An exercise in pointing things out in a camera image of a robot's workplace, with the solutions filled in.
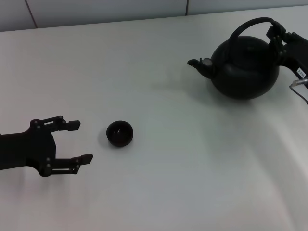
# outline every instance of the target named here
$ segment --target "small bowl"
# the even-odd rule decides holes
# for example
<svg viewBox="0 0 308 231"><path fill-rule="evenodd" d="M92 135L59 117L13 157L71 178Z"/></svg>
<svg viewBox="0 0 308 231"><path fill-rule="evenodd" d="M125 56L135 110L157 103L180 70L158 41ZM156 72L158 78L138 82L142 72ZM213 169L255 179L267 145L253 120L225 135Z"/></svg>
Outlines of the small bowl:
<svg viewBox="0 0 308 231"><path fill-rule="evenodd" d="M133 139L133 128L128 122L116 121L106 131L109 142L115 147L124 147Z"/></svg>

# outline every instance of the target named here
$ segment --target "label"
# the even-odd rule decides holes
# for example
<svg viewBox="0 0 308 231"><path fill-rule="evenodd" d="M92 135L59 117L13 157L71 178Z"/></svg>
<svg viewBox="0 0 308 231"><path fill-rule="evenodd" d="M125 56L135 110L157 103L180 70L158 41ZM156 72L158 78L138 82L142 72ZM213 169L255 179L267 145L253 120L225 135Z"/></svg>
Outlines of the label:
<svg viewBox="0 0 308 231"><path fill-rule="evenodd" d="M298 68L297 73L298 73L301 77L303 77L303 78L305 78L305 76L306 76L305 72L303 72L303 70L300 69L300 67Z"/></svg>

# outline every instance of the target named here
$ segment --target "kettle handle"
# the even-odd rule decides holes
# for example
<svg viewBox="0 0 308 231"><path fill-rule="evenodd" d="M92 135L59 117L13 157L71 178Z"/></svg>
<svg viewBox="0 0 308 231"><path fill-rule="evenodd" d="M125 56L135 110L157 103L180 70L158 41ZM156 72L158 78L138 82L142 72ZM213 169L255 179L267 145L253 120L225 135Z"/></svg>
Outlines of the kettle handle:
<svg viewBox="0 0 308 231"><path fill-rule="evenodd" d="M272 18L267 17L261 17L261 18L255 18L248 22L245 22L244 24L240 25L230 36L229 38L229 48L227 49L226 58L230 58L232 49L234 48L234 45L236 43L236 40L238 36L249 27L259 24L259 23L275 23L275 21Z"/></svg>

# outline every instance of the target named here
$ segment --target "kettle spout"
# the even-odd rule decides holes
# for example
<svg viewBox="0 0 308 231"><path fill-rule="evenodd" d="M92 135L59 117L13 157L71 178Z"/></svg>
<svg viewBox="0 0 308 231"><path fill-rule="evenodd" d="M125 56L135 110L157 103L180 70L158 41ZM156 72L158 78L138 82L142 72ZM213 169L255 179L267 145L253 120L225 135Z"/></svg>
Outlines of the kettle spout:
<svg viewBox="0 0 308 231"><path fill-rule="evenodd" d="M200 61L196 59L191 59L187 62L188 65L197 69L197 71L206 78L214 78L214 65L211 59L202 59Z"/></svg>

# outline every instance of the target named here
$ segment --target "table surface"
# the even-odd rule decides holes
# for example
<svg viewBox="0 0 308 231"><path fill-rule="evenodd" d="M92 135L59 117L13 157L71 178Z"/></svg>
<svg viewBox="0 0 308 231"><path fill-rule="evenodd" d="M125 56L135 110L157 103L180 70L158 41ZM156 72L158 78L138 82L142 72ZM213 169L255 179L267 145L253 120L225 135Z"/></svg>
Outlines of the table surface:
<svg viewBox="0 0 308 231"><path fill-rule="evenodd" d="M6 231L306 231L308 107L282 67L237 102L187 65L242 23L272 17L308 38L308 6L0 33L0 131L63 115L57 157L93 153L77 175L0 172ZM244 32L266 41L269 24ZM306 89L301 89L308 96ZM129 122L113 148L105 131Z"/></svg>

